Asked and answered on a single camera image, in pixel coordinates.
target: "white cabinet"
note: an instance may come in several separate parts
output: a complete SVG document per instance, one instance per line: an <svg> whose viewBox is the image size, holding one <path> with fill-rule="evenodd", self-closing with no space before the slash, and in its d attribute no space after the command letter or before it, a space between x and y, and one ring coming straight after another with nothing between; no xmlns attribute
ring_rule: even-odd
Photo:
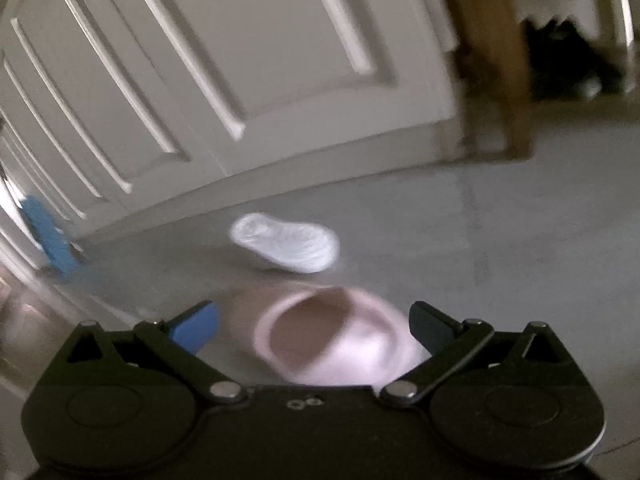
<svg viewBox="0 0 640 480"><path fill-rule="evenodd" d="M9 0L0 38L0 155L73 235L454 113L423 0Z"/></svg>

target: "silver bolt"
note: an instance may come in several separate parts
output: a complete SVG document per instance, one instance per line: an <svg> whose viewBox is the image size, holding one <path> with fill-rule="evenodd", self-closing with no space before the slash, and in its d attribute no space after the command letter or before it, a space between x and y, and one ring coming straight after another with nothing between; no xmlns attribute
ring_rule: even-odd
<svg viewBox="0 0 640 480"><path fill-rule="evenodd" d="M320 397L309 397L305 403L307 406L322 406L324 404L324 400Z"/></svg>
<svg viewBox="0 0 640 480"><path fill-rule="evenodd" d="M217 399L235 400L242 393L242 386L232 381L219 381L212 384L209 391Z"/></svg>
<svg viewBox="0 0 640 480"><path fill-rule="evenodd" d="M416 393L418 393L418 386L410 381L394 381L391 384L385 386L386 392L398 399L411 399Z"/></svg>
<svg viewBox="0 0 640 480"><path fill-rule="evenodd" d="M300 400L300 399L293 399L293 400L289 400L287 401L287 408L289 408L290 410L304 410L306 406L306 402L304 400Z"/></svg>

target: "white panel trim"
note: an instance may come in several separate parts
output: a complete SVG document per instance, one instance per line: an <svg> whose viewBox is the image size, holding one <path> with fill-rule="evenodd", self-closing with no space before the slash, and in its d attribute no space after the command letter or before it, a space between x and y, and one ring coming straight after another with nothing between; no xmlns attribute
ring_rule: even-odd
<svg viewBox="0 0 640 480"><path fill-rule="evenodd" d="M51 185L51 187L56 190L56 192L60 195L60 198L66 202L66 204L73 210L73 212L76 213L81 219L85 219L86 218L86 213L84 213L83 211L79 210L75 206L75 204L73 202L71 202L71 200L69 200L69 198L68 198L68 196L66 196L65 192L62 191L62 189L60 189L60 186L58 184L56 184L55 181L52 179L52 177L50 176L49 172L47 172L47 170L45 170L42 167L42 165L40 164L40 162L38 161L36 156L33 155L33 152L25 144L24 140L22 140L22 137L18 133L18 130L14 127L13 123L11 122L11 119L7 116L7 114L5 113L4 109L2 109L2 107L0 107L0 114L2 114L2 116L4 117L4 120L6 121L6 124L9 126L9 129L12 131L13 136L19 142L19 145L18 145L18 143L15 144L16 148L18 148L20 151L24 151L24 153L26 153L26 155L31 159L31 161L33 163L33 167L38 168L38 170L40 171L42 176L44 176L44 178L46 178L49 181L49 184ZM31 174L29 173L29 171L27 171L26 168L24 167L24 165L22 164L22 161L20 160L20 157L16 156L16 159L18 160L18 163L21 165L21 167L24 169L24 171L27 173L27 175L29 175L31 177ZM33 180L33 183L38 187L40 192L46 197L46 194L42 191L40 186L38 186L36 181L33 178L32 178L32 180ZM60 214L60 216L65 218L65 220L68 220L68 217L63 215L62 212L59 211L58 213Z"/></svg>
<svg viewBox="0 0 640 480"><path fill-rule="evenodd" d="M234 113L220 86L204 67L200 57L192 49L183 31L175 23L162 0L144 1L226 130L234 140L241 139L246 124Z"/></svg>
<svg viewBox="0 0 640 480"><path fill-rule="evenodd" d="M91 150L95 158L98 159L98 162L100 162L100 164L107 171L107 173L109 173L110 177L115 181L115 183L120 187L120 189L123 190L125 193L131 193L133 188L131 183L127 182L118 172L118 170L116 170L114 165L110 163L109 159L107 158L105 153L102 151L100 146L98 146L94 142L91 135L89 135L87 130L84 128L84 126L82 125L82 123L80 122L76 114L73 112L69 104L62 97L60 90L58 89L56 84L53 82L53 80L50 78L49 73L47 73L47 71L44 68L44 65L40 60L40 57L38 56L35 49L31 45L29 38L27 38L27 35L25 31L22 29L22 26L20 25L18 18L12 18L11 25L14 28L14 32L16 36L18 37L18 41L20 41L22 48L24 49L25 53L31 60L31 63L33 64L34 68L36 69L36 72L38 72L38 74L40 75L40 78L42 79L44 84L47 86L47 89L49 89L49 92L58 103L58 106L60 106L60 109L62 110L63 114L66 115L66 118L71 123L74 130L78 133L80 138L84 141L86 146L89 148L89 150Z"/></svg>
<svg viewBox="0 0 640 480"><path fill-rule="evenodd" d="M52 200L52 198L47 194L46 191L44 191L42 189L42 186L40 184L38 184L38 182L36 181L36 179L33 177L33 175L29 172L29 170L27 170L27 168L25 167L22 159L20 158L20 156L18 156L15 152L14 149L11 147L11 144L9 144L9 141L6 140L5 137L2 138L2 141L5 143L7 149L9 150L9 153L11 153L12 157L18 162L18 164L20 165L20 167L22 168L22 170L24 171L24 173L29 177L29 179L33 182L33 185L38 189L38 191L40 192L40 194L44 197L44 199L49 202L49 205L53 208L53 210L58 213L64 220L69 220L69 217L58 207L58 205L55 203L54 200Z"/></svg>
<svg viewBox="0 0 640 480"><path fill-rule="evenodd" d="M376 73L377 67L358 23L346 0L322 0L329 14L335 31L340 37L351 67L360 75L370 76Z"/></svg>
<svg viewBox="0 0 640 480"><path fill-rule="evenodd" d="M78 178L86 186L89 192L91 192L91 194L96 198L102 198L102 195L100 194L100 192L98 192L98 190L95 189L95 186L89 181L89 179L85 176L82 170L78 168L76 163L71 159L71 156L66 152L66 150L62 147L62 145L58 142L58 140L54 136L53 132L49 129L49 127L47 126L47 123L45 123L39 111L36 110L36 107L33 105L33 102L31 101L27 93L24 91L24 88L20 83L18 76L15 74L14 69L11 67L9 60L6 57L4 58L4 69L6 70L9 76L9 79L11 79L11 81L14 83L15 89L18 91L18 94L20 94L20 97L22 97L24 104L27 105L27 108L30 110L31 114L36 119L36 121L38 121L38 124L40 125L40 127L42 128L46 136L49 137L49 140L51 141L51 143L58 150L58 153L62 156L62 158L65 159L65 162L69 165L69 167L73 170L73 172L78 176Z"/></svg>
<svg viewBox="0 0 640 480"><path fill-rule="evenodd" d="M98 36L97 31L94 29L88 16L82 10L82 6L78 0L64 0L66 6L69 8L76 23L82 29L85 37L93 47L98 58L109 72L109 75L116 83L126 100L129 102L136 115L140 118L145 125L148 132L156 140L160 149L165 153L178 153L179 149L169 136L164 132L156 118L153 117L151 111L148 110L143 103L140 95L134 90L131 82L123 71L118 66L115 58L109 52L107 46L102 42Z"/></svg>

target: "gray surface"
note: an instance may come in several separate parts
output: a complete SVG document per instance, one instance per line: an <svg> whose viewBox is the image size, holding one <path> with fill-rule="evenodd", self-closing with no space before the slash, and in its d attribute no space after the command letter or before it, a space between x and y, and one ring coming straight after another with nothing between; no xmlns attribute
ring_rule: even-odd
<svg viewBox="0 0 640 480"><path fill-rule="evenodd" d="M321 222L340 236L342 256L315 282L362 286L404 311L426 300L500 330L551 323L603 399L600 449L612 449L640 434L638 126L589 116L545 125L528 162L350 180L105 244L74 286L130 314L170 316L204 297L224 308L233 289L283 277L253 270L229 244L238 215ZM273 380L224 335L201 356L237 380ZM640 476L638 460L616 469L616 456L598 461L608 476Z"/></svg>

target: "black object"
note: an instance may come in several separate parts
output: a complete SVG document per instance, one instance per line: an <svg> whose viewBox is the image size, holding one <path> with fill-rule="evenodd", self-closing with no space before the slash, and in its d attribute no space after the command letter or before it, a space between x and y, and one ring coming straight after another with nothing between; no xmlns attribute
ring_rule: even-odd
<svg viewBox="0 0 640 480"><path fill-rule="evenodd" d="M22 412L34 479L596 479L604 410L543 323L412 306L432 357L382 390L245 389L167 336L80 325Z"/></svg>
<svg viewBox="0 0 640 480"><path fill-rule="evenodd" d="M535 99L588 101L601 91L625 94L632 89L624 73L596 52L570 20L549 21L536 30L525 21Z"/></svg>

